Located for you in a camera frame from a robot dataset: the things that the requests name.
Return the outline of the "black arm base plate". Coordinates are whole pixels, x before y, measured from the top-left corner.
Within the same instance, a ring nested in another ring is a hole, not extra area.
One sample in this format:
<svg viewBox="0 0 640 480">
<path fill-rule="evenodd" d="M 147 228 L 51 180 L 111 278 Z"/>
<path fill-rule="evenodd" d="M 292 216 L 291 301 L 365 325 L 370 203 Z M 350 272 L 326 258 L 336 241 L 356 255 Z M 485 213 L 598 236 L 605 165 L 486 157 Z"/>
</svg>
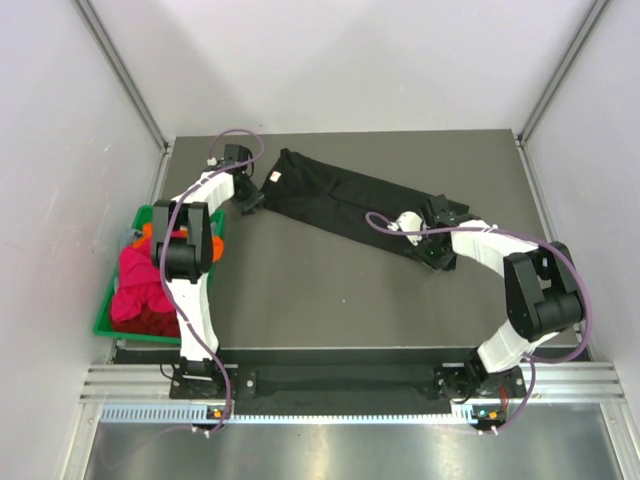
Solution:
<svg viewBox="0 0 640 480">
<path fill-rule="evenodd" d="M 468 349 L 223 349 L 237 399 L 304 392 L 415 396 L 428 401 L 521 398 L 518 366 L 487 374 Z"/>
</svg>

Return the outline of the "black t shirt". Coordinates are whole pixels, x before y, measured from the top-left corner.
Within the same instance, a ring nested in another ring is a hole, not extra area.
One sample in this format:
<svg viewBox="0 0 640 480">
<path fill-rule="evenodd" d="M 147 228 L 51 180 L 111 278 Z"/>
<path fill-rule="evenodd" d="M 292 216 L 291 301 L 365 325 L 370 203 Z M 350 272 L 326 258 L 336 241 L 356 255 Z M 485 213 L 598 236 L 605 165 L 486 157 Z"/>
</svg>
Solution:
<svg viewBox="0 0 640 480">
<path fill-rule="evenodd" d="M 395 220 L 415 211 L 425 227 L 457 226 L 475 218 L 469 206 L 399 184 L 325 164 L 283 149 L 261 187 L 264 207 L 330 233 L 424 264 L 419 245 L 374 230 L 369 212 Z"/>
</svg>

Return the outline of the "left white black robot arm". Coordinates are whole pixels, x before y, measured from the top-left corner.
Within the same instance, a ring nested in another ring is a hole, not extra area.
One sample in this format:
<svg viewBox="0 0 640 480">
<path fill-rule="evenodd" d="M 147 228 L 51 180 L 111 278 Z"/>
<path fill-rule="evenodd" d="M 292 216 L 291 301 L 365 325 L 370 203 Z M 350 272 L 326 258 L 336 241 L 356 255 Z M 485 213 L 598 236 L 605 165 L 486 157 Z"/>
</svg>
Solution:
<svg viewBox="0 0 640 480">
<path fill-rule="evenodd" d="M 227 201 L 243 214 L 262 206 L 264 195 L 252 182 L 252 169 L 252 152 L 239 144 L 227 144 L 222 158 L 210 158 L 184 193 L 153 205 L 151 260 L 176 311 L 181 339 L 179 376 L 191 379 L 209 397 L 220 394 L 227 382 L 225 370 L 215 360 L 219 340 L 208 300 L 209 272 L 214 255 L 222 251 L 214 245 L 210 217 Z"/>
</svg>

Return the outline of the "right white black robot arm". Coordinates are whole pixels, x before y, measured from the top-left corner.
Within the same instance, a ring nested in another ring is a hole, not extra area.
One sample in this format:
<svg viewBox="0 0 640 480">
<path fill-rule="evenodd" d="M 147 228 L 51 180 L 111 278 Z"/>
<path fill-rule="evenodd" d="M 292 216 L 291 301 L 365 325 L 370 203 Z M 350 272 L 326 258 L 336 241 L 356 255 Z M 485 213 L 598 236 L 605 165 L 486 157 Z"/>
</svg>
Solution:
<svg viewBox="0 0 640 480">
<path fill-rule="evenodd" d="M 542 246 L 513 234 L 502 235 L 479 217 L 456 212 L 443 195 L 427 200 L 420 215 L 423 227 L 448 230 L 418 241 L 432 268 L 451 270 L 463 256 L 504 280 L 507 320 L 464 362 L 471 394 L 492 394 L 502 385 L 503 373 L 584 319 L 584 298 L 569 269 L 573 261 L 564 244 Z"/>
</svg>

